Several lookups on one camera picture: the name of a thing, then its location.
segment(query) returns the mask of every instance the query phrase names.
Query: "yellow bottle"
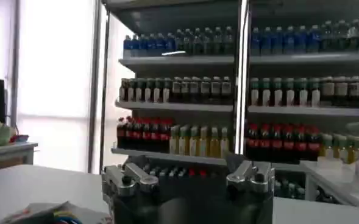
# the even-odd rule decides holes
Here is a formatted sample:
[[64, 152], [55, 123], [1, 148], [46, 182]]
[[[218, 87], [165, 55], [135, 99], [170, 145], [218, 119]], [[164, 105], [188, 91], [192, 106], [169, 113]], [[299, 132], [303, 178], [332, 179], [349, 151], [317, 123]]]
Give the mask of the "yellow bottle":
[[190, 155], [191, 155], [191, 156], [199, 156], [199, 134], [198, 134], [198, 126], [193, 126], [193, 127], [191, 128]]
[[187, 125], [180, 128], [179, 154], [180, 155], [189, 155], [189, 137], [188, 137], [188, 126]]
[[220, 141], [220, 149], [221, 149], [221, 158], [224, 158], [224, 155], [229, 152], [229, 139], [228, 139], [228, 128], [223, 127], [221, 129], [221, 141]]
[[217, 127], [211, 128], [210, 157], [221, 158], [220, 140]]
[[210, 140], [208, 138], [208, 127], [201, 128], [201, 137], [199, 139], [199, 155], [207, 157], [210, 154]]
[[179, 126], [171, 127], [171, 136], [169, 137], [169, 152], [170, 154], [179, 154], [179, 138], [178, 138]]

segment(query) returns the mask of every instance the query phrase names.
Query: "white table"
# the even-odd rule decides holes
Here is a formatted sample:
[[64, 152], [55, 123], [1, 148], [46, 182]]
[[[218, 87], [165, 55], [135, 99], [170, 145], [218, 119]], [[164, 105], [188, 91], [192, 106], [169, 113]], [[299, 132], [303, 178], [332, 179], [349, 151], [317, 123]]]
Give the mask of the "white table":
[[[0, 219], [29, 203], [72, 204], [108, 212], [97, 175], [20, 165], [0, 170]], [[285, 198], [274, 199], [273, 223], [359, 223], [359, 208]]]

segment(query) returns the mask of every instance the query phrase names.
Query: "plastic bottle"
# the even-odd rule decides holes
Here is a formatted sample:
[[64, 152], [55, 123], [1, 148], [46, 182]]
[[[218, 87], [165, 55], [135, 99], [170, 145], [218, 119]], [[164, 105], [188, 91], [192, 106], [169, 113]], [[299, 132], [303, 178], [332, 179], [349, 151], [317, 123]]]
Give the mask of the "plastic bottle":
[[224, 35], [224, 53], [227, 55], [233, 55], [235, 53], [234, 45], [235, 43], [233, 39], [232, 28], [227, 26]]
[[199, 156], [199, 132], [198, 132], [198, 126], [193, 126], [191, 128], [190, 155], [191, 156]]
[[261, 48], [260, 54], [261, 55], [270, 55], [271, 54], [271, 40], [272, 40], [272, 33], [270, 27], [266, 27], [265, 31], [261, 36]]
[[286, 34], [283, 38], [283, 53], [293, 54], [294, 53], [294, 28], [289, 26]]
[[123, 57], [124, 58], [132, 57], [132, 40], [130, 39], [129, 35], [125, 36]]

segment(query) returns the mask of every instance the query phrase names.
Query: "shelf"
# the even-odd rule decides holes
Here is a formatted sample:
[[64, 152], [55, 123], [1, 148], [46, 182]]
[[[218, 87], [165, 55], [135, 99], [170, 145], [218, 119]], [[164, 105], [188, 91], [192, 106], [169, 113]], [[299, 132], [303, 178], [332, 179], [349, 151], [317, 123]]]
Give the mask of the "shelf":
[[209, 111], [209, 112], [231, 112], [233, 106], [230, 105], [207, 105], [191, 103], [142, 103], [142, 102], [122, 102], [118, 99], [115, 102], [117, 107], [125, 109], [148, 109], [148, 110], [186, 110], [186, 111]]
[[359, 108], [249, 106], [248, 112], [249, 113], [263, 113], [263, 114], [296, 114], [296, 115], [356, 116], [356, 117], [359, 117]]

